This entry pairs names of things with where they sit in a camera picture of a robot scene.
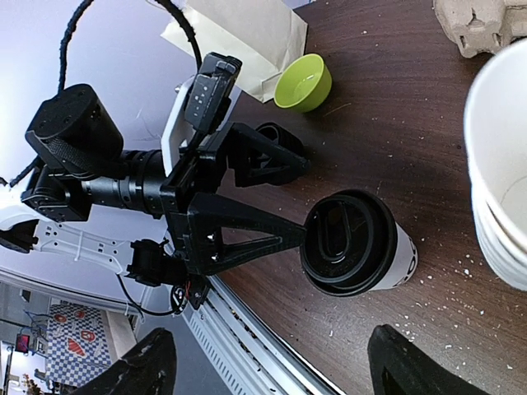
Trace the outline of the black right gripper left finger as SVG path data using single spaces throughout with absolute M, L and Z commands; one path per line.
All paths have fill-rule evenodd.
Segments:
M 173 335 L 155 328 L 104 373 L 77 388 L 75 394 L 172 394 L 177 355 Z

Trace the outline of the black plastic cup lid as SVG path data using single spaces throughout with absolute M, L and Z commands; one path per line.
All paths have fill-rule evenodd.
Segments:
M 372 193 L 348 189 L 315 204 L 300 246 L 310 283 L 337 297 L 373 290 L 393 262 L 399 237 L 393 214 Z

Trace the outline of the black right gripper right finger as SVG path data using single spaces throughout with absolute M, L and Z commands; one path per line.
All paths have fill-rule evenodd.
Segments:
M 367 355 L 375 394 L 486 393 L 441 367 L 388 324 L 374 328 Z

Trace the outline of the stack of black cup lids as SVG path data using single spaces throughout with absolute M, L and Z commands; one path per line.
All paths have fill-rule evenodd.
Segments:
M 304 145 L 301 140 L 276 123 L 263 123 L 256 128 L 256 131 L 299 156 L 305 154 Z

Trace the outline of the stack of white paper cups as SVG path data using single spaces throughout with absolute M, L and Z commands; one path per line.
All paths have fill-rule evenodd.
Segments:
M 526 289 L 526 42 L 490 58 L 464 107 L 473 219 L 488 266 Z

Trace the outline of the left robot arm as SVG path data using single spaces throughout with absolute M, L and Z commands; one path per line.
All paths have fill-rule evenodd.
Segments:
M 176 97 L 161 148 L 126 151 L 97 94 L 86 84 L 45 101 L 27 137 L 37 156 L 26 189 L 1 191 L 1 243 L 20 253 L 64 253 L 148 286 L 179 285 L 295 248 L 305 227 L 217 194 L 227 170 L 238 187 L 283 185 L 309 168 L 301 142 L 222 122 L 231 83 L 187 82 Z M 95 205 L 165 219 L 173 253 L 150 239 L 84 235 Z

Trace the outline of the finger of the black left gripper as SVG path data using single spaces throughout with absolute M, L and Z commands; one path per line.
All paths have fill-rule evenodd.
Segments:
M 234 170 L 238 188 L 289 184 L 310 169 L 305 154 L 299 156 L 279 146 L 245 123 L 233 123 L 228 137 L 228 166 Z
M 188 209 L 187 269 L 211 276 L 258 258 L 294 249 L 305 227 L 250 205 L 197 193 Z

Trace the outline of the single white paper cup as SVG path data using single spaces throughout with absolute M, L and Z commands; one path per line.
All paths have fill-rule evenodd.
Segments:
M 389 270 L 371 290 L 390 290 L 407 282 L 417 268 L 417 247 L 409 235 L 396 222 L 397 244 Z

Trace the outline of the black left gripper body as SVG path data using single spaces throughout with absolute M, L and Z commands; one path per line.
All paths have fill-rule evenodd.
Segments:
M 219 132 L 184 149 L 160 188 L 176 257 L 196 275 L 231 268 L 231 248 L 222 238 L 222 230 L 231 223 L 231 200 L 217 194 L 230 143 L 228 133 Z

